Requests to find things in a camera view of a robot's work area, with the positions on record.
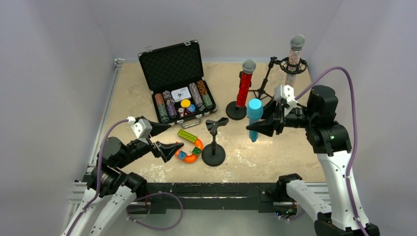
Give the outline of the red microphone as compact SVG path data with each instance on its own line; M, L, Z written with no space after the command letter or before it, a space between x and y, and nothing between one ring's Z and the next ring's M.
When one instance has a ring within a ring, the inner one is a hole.
M244 107L247 100L249 88L251 87L252 74L256 69L256 63L252 59L247 59L242 64L240 73L239 91L237 95L237 106Z

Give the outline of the black tripod shock-mount stand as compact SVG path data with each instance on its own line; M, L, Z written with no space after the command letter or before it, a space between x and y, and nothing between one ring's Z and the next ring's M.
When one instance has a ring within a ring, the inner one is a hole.
M282 60L278 60L277 57L271 57L270 62L268 64L267 73L262 81L260 88L249 90L249 92L253 92L255 98L260 100L263 100L265 98L270 98L271 100L273 99L273 97L265 91L265 88L268 82L268 77L271 72L271 69L275 65L279 65L280 69L284 71L287 75L298 75L303 73L308 68L307 61L303 59L299 59L297 64L290 64L289 57L283 58Z

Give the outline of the glitter microphone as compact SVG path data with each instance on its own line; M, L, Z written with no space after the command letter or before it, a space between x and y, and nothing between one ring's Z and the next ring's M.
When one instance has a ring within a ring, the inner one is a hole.
M298 64L300 61L300 54L302 51L302 48L305 44L305 38L302 34L296 34L294 35L290 40L290 54L289 54L289 60L288 60L288 71L294 72L297 71ZM296 83L296 74L289 74L286 75L285 85L290 85L291 87L295 87Z

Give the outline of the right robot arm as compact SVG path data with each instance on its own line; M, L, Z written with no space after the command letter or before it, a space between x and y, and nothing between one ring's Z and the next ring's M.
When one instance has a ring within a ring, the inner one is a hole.
M338 98L327 86L314 86L307 105L298 103L289 85L275 88L274 99L261 121L247 129L266 136L285 127L303 128L325 174L330 203L325 203L297 174L281 176L272 192L278 201L293 200L314 221L318 236L378 236L378 226L366 216L349 161L353 148L347 129L336 120Z

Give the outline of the round-base mic stand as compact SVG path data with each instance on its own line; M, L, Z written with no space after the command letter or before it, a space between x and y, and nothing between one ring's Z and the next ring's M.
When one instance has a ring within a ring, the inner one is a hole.
M229 122L229 119L222 117L217 121L206 120L206 127L209 133L212 135L212 142L208 144L202 150L202 160L205 164L216 167L221 165L226 158L226 153L224 148L216 142L216 135L218 134L217 130L221 126L226 126Z
M238 107L237 100L232 101L226 107L226 115L233 120L241 120L246 116L246 106Z

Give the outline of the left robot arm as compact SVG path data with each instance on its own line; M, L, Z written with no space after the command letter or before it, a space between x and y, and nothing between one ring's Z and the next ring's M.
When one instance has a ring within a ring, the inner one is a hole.
M127 145L109 136L123 123L131 127L136 137ZM143 200L144 208L150 209L150 198L164 193L150 193L144 177L133 172L127 174L121 169L148 153L164 162L172 159L183 143L151 141L151 137L169 128L168 124L152 122L144 117L127 117L109 128L100 145L96 166L85 176L87 188L81 203L62 232L63 236L101 236L136 201Z

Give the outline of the blue microphone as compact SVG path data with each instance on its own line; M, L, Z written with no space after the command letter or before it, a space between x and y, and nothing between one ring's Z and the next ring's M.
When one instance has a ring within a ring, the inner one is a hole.
M262 101L260 99L257 99L257 98L251 99L248 102L248 106L247 106L247 110L246 110L247 116L249 118L249 124L253 124L253 123L258 122L263 115L263 111L264 111L264 109L263 109ZM258 136L259 136L258 132L249 131L249 138L250 138L251 142L253 142L253 143L256 142L257 139L258 139Z

